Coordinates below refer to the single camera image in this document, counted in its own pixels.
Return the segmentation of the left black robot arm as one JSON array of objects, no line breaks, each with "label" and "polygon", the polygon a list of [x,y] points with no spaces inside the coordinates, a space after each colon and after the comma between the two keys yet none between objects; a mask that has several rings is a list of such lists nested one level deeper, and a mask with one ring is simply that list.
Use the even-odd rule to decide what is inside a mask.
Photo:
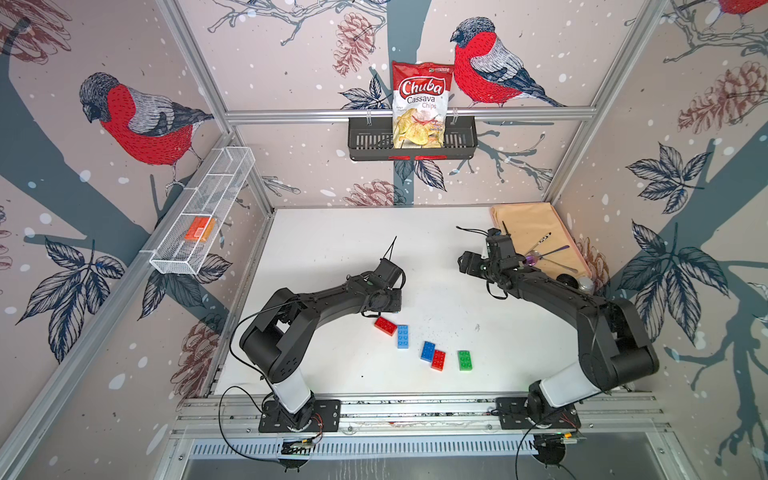
[{"label": "left black robot arm", "polygon": [[282,413],[303,425],[301,417],[312,411],[314,393],[300,365],[315,331],[348,315],[398,313],[405,282],[404,270],[382,258],[374,270],[349,276],[339,286],[311,293],[281,288],[270,297],[240,336],[239,348],[264,374]]}]

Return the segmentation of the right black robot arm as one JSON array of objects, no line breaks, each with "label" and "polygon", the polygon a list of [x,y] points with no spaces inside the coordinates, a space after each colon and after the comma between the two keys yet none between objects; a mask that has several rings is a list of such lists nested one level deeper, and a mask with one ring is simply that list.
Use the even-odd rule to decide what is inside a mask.
[{"label": "right black robot arm", "polygon": [[658,356],[634,304],[549,277],[526,263],[508,233],[491,228],[484,236],[487,255],[464,252],[457,259],[459,271],[497,286],[505,297],[544,308],[577,332],[577,361],[529,386],[526,409],[533,422],[549,423],[579,401],[658,372]]}]

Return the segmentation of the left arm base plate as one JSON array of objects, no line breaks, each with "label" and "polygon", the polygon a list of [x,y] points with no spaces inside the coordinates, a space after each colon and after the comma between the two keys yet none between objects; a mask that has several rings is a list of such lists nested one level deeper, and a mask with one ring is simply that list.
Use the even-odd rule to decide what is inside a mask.
[{"label": "left arm base plate", "polygon": [[341,401],[314,399],[296,413],[288,412],[277,400],[269,399],[262,406],[260,433],[326,433],[337,432],[341,416]]}]

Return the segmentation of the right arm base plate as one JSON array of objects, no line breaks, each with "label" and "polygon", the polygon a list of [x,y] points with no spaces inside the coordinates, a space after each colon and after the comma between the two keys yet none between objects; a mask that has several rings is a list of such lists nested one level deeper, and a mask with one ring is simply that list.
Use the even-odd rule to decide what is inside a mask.
[{"label": "right arm base plate", "polygon": [[499,419],[503,430],[581,428],[581,421],[573,404],[551,407],[524,397],[497,397],[495,407],[490,413]]}]

